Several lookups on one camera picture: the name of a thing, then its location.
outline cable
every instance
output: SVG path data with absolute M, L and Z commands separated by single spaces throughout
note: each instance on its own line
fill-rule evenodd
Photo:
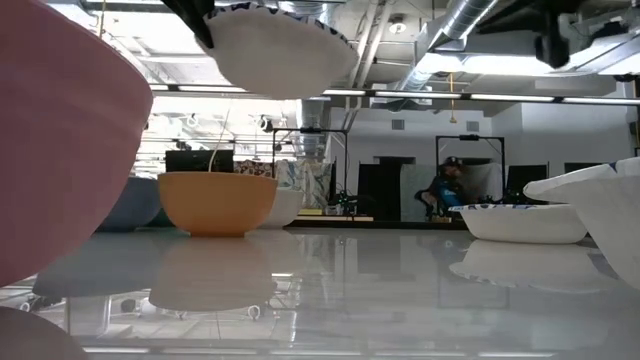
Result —
M 224 124 L 222 124 L 222 131 L 220 131 L 220 137 L 218 138 L 218 142 L 216 143 L 216 148 L 213 150 L 213 155 L 211 155 L 211 159 L 209 159 L 209 172 L 211 172 L 211 167 L 213 166 L 213 159 L 216 158 L 216 153 L 218 152 L 218 147 L 220 146 L 220 142 L 222 141 L 222 136 L 224 136 L 224 132 L 227 130 L 227 121 L 229 120 L 229 114 L 231 113 L 231 107 L 233 106 L 233 99 L 229 101 L 229 108 L 227 109 L 227 116 L 224 118 Z
M 100 13 L 100 27 L 98 28 L 98 38 L 102 39 L 104 29 L 104 13 L 107 11 L 107 0 L 102 0 L 102 13 Z

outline patterned bowl rim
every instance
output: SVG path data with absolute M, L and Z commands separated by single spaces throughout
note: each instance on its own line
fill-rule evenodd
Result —
M 492 209 L 512 209 L 512 210 L 547 210 L 572 208 L 569 204 L 552 204 L 552 205 L 511 205 L 511 204 L 474 204 L 464 206 L 453 206 L 449 208 L 452 212 L 463 212 L 470 210 L 492 210 Z
M 306 23 L 309 25 L 314 25 L 317 28 L 319 28 L 320 30 L 327 32 L 329 34 L 331 34 L 332 36 L 340 39 L 340 41 L 342 41 L 345 45 L 347 45 L 349 47 L 349 49 L 351 49 L 352 51 L 355 52 L 353 46 L 351 44 L 349 44 L 349 40 L 347 40 L 347 37 L 344 36 L 341 32 L 339 32 L 338 30 L 334 29 L 333 27 L 324 24 L 323 22 L 321 22 L 320 20 L 316 19 L 313 16 L 309 16 L 309 15 L 298 15 L 292 12 L 288 12 L 288 11 L 284 11 L 281 9 L 277 9 L 277 8 L 270 8 L 267 6 L 263 6 L 263 5 L 258 5 L 252 2 L 245 2 L 245 3 L 239 3 L 239 4 L 232 4 L 229 6 L 222 6 L 222 7 L 216 7 L 215 9 L 213 9 L 212 11 L 204 14 L 204 20 L 205 22 L 207 22 L 207 20 L 211 20 L 213 18 L 215 18 L 216 16 L 220 16 L 222 14 L 228 14 L 228 13 L 232 13 L 234 11 L 251 11 L 251 10 L 267 10 L 269 13 L 271 13 L 272 15 L 285 15 L 288 16 L 294 20 L 297 20 L 301 23 Z

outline orange bowl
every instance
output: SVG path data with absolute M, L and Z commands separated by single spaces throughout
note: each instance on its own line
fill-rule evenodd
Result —
M 158 176 L 169 219 L 192 236 L 242 237 L 269 216 L 274 179 L 229 173 L 173 172 Z

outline blue bowl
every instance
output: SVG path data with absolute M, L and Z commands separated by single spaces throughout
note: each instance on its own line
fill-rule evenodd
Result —
M 151 220 L 151 222 L 147 224 L 147 226 L 155 228 L 176 227 L 167 216 L 164 208 L 160 209 L 158 215 L 156 215 L 156 217 L 154 217 L 153 220 Z
M 130 177 L 116 205 L 96 231 L 129 232 L 148 224 L 160 211 L 158 181 Z

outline wall vent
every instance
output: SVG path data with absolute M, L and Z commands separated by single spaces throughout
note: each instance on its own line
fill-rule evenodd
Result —
M 391 130 L 404 130 L 404 120 L 401 120 L 401 119 L 391 120 Z
M 479 121 L 467 121 L 467 131 L 468 132 L 480 132 L 480 122 Z

